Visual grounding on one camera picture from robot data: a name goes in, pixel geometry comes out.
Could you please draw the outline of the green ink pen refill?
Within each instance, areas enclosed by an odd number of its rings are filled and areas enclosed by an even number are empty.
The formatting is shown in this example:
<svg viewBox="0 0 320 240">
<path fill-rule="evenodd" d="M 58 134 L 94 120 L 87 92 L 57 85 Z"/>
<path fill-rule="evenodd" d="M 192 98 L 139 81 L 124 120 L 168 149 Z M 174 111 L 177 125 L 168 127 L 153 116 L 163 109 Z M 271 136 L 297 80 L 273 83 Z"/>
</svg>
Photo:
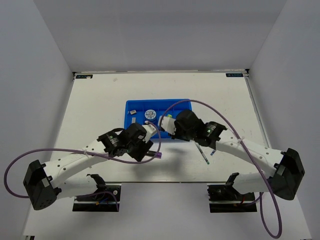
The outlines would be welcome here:
<svg viewBox="0 0 320 240">
<path fill-rule="evenodd" d="M 197 142 L 194 142 L 195 146 L 197 147 L 198 151 L 200 152 L 202 158 L 204 159 L 204 161 L 206 162 L 207 165 L 210 164 L 208 158 L 206 157 L 205 153 L 203 152 L 203 150 L 201 149 L 200 145 Z"/>
</svg>

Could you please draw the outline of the left table corner label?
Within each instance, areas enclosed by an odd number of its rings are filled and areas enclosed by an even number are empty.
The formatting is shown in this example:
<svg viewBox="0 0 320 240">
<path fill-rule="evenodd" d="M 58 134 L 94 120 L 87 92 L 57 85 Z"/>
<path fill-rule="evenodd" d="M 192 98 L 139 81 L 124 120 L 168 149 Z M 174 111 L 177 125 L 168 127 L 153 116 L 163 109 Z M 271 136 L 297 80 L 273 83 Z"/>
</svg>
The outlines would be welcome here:
<svg viewBox="0 0 320 240">
<path fill-rule="evenodd" d="M 77 74 L 75 76 L 76 79 L 92 79 L 93 75 L 92 74 Z"/>
</svg>

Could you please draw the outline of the right table corner label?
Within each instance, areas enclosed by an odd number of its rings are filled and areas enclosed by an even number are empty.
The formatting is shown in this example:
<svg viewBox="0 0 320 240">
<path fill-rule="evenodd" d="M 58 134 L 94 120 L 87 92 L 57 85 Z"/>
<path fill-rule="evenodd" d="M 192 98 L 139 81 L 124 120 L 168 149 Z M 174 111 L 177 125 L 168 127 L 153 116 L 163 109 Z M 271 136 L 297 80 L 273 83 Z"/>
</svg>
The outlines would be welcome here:
<svg viewBox="0 0 320 240">
<path fill-rule="evenodd" d="M 226 73 L 227 78 L 243 78 L 244 75 L 242 73 Z"/>
</svg>

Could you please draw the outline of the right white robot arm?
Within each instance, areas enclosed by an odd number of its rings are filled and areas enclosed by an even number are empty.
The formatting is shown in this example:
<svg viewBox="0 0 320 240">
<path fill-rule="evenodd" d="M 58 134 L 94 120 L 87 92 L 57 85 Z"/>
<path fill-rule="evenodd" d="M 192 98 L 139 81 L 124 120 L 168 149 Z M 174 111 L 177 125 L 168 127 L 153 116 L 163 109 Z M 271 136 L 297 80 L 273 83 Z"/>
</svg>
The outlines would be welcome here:
<svg viewBox="0 0 320 240">
<path fill-rule="evenodd" d="M 189 109 L 176 118 L 165 116 L 160 125 L 172 139 L 194 141 L 214 152 L 224 152 L 259 167 L 261 172 L 258 173 L 230 175 L 224 185 L 229 198 L 236 200 L 250 192 L 273 192 L 288 201 L 295 198 L 305 175 L 296 150 L 281 151 L 237 138 L 226 126 L 214 121 L 204 123 Z"/>
</svg>

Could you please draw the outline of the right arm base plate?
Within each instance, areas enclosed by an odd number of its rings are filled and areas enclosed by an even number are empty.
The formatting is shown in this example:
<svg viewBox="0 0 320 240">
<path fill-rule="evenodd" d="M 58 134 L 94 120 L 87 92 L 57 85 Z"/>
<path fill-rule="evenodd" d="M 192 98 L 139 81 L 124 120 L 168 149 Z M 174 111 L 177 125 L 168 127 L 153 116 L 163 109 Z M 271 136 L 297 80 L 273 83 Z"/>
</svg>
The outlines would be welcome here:
<svg viewBox="0 0 320 240">
<path fill-rule="evenodd" d="M 224 185 L 207 185 L 210 213 L 256 213 L 256 197 L 253 192 L 246 194 L 228 194 Z"/>
</svg>

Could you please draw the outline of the round blue white tape tin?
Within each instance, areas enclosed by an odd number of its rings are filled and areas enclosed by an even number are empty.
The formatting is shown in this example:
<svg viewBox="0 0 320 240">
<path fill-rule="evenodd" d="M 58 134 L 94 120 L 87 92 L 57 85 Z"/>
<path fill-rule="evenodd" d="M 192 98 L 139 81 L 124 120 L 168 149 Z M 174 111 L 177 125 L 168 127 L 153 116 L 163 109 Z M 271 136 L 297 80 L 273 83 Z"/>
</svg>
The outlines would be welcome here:
<svg viewBox="0 0 320 240">
<path fill-rule="evenodd" d="M 144 120 L 151 122 L 151 123 L 156 123 L 157 122 L 157 112 L 154 109 L 147 109 L 144 112 Z"/>
</svg>

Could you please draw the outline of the table corner label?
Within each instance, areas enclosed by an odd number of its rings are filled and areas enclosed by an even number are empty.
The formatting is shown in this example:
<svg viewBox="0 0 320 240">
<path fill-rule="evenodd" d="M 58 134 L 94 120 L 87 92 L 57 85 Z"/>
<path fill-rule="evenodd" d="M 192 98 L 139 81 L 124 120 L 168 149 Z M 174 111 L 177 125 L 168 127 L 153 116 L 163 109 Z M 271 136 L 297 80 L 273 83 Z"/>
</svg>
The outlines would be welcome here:
<svg viewBox="0 0 320 240">
<path fill-rule="evenodd" d="M 92 74 L 77 74 L 75 76 L 76 79 L 92 79 L 93 75 Z"/>
<path fill-rule="evenodd" d="M 242 73 L 226 73 L 227 78 L 243 78 L 244 75 Z"/>
</svg>

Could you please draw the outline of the purple cap black highlighter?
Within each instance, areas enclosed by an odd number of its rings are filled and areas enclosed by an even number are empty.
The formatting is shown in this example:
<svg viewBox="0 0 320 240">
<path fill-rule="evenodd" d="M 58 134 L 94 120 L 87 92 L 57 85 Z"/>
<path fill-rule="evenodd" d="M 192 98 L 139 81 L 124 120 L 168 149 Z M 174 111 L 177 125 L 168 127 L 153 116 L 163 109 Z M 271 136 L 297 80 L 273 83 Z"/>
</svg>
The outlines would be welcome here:
<svg viewBox="0 0 320 240">
<path fill-rule="evenodd" d="M 155 157 L 156 159 L 161 159 L 161 158 L 162 158 L 162 153 L 161 153 L 161 152 L 156 152 L 156 151 L 149 150 L 149 151 L 146 153 L 146 156 L 148 156 L 148 157 Z"/>
</svg>

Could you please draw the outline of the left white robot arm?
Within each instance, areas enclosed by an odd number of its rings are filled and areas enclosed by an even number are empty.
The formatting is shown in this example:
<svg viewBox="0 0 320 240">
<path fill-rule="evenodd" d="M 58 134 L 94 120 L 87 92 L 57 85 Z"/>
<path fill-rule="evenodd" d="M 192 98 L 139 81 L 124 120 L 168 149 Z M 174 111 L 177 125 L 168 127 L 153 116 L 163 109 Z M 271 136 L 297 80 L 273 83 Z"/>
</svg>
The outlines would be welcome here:
<svg viewBox="0 0 320 240">
<path fill-rule="evenodd" d="M 124 154 L 139 164 L 153 145 L 151 137 L 158 133 L 151 123 L 132 123 L 128 128 L 115 128 L 100 135 L 81 150 L 70 150 L 57 160 L 28 165 L 23 185 L 34 210 L 43 210 L 56 200 L 90 195 L 99 200 L 105 196 L 106 187 L 98 174 L 76 174 L 106 160 L 118 160 Z"/>
</svg>

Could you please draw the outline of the blue divided plastic tray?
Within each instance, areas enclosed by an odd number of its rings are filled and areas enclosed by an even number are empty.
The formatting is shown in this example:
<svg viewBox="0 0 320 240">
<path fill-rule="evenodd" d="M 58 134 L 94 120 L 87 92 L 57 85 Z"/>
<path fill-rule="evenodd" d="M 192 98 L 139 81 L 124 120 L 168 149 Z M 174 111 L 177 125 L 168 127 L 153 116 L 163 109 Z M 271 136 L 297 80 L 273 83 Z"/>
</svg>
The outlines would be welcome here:
<svg viewBox="0 0 320 240">
<path fill-rule="evenodd" d="M 125 111 L 124 111 L 124 129 L 127 129 L 132 124 L 132 118 L 136 118 L 136 123 L 140 125 L 145 124 L 144 113 L 146 110 L 153 109 L 157 113 L 157 120 L 154 123 L 158 126 L 159 119 L 163 115 L 163 113 L 173 104 L 186 100 L 186 99 L 142 99 L 142 100 L 128 100 L 125 104 Z M 182 102 L 178 105 L 171 108 L 165 116 L 168 114 L 172 115 L 175 119 L 177 115 L 185 109 L 192 110 L 192 104 L 190 101 Z M 136 114 L 131 115 L 130 111 L 136 110 Z M 170 139 L 168 133 L 164 131 L 160 131 L 161 139 Z"/>
</svg>

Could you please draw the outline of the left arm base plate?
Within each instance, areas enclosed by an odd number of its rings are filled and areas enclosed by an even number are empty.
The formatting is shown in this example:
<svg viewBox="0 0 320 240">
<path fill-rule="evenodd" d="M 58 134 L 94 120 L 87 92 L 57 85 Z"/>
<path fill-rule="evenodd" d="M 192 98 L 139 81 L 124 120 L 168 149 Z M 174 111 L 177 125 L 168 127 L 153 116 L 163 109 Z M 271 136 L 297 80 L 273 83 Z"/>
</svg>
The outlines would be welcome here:
<svg viewBox="0 0 320 240">
<path fill-rule="evenodd" d="M 107 184 L 93 196 L 75 197 L 73 212 L 116 213 L 120 210 L 121 184 Z"/>
</svg>

